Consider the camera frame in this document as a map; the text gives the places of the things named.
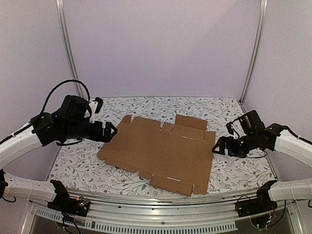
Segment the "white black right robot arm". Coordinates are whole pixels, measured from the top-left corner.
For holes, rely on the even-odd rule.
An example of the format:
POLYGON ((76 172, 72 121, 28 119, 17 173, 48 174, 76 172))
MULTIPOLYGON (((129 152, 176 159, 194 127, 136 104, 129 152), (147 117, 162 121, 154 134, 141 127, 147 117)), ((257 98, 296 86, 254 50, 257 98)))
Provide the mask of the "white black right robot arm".
MULTIPOLYGON (((254 149, 276 151, 304 163, 312 165, 312 143, 296 135, 288 126, 273 123, 265 127, 257 111, 252 110, 236 118, 244 132, 243 136, 234 138, 236 130, 232 122, 226 127, 230 136, 218 139, 212 152, 237 158, 246 158, 254 149)), ((311 200, 312 180, 301 179, 293 181, 272 180, 264 184, 256 192, 257 198, 252 202, 255 212, 261 213, 271 202, 279 200, 311 200)))

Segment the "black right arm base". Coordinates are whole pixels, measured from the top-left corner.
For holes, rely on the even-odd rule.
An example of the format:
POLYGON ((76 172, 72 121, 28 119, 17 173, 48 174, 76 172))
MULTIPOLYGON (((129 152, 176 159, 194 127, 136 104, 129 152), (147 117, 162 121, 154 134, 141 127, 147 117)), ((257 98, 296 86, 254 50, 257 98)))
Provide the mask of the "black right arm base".
POLYGON ((275 210, 277 203, 270 199, 268 191, 276 182, 277 180, 266 182, 256 191, 256 198, 249 198, 247 195, 241 196, 235 203, 238 216, 245 217, 275 210))

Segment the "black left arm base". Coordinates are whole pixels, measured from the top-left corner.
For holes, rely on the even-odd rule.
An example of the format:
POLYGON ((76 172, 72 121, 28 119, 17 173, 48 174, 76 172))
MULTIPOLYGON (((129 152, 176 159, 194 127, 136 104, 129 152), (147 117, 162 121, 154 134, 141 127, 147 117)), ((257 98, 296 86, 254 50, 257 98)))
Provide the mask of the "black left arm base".
POLYGON ((64 185, 57 180, 50 180, 56 193, 53 201, 47 202, 47 207, 62 213, 86 217, 90 208, 90 199, 79 196, 70 198, 64 185))

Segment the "brown cardboard box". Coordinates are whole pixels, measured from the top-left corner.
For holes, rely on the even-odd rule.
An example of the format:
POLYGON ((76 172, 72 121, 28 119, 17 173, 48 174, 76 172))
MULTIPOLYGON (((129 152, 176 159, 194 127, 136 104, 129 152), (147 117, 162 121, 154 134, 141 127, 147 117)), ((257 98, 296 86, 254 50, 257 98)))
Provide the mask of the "brown cardboard box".
POLYGON ((176 115, 170 124, 127 115, 97 156, 106 164, 137 172, 153 187, 205 195, 214 145, 215 132, 207 131, 205 120, 176 115))

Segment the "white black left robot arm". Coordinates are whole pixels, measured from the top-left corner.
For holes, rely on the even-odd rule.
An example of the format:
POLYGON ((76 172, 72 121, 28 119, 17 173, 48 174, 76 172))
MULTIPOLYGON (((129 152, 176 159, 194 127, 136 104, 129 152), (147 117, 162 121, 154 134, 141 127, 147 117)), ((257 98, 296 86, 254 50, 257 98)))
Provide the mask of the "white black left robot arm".
MULTIPOLYGON (((61 107, 53 113, 42 112, 0 142, 0 166, 3 168, 20 156, 45 147, 53 142, 67 146, 74 139, 107 143, 117 134, 110 122, 95 120, 103 100, 87 101, 81 97, 67 95, 61 107)), ((0 196, 24 197, 52 202, 63 212, 73 204, 68 192, 59 181, 37 181, 0 172, 0 196)))

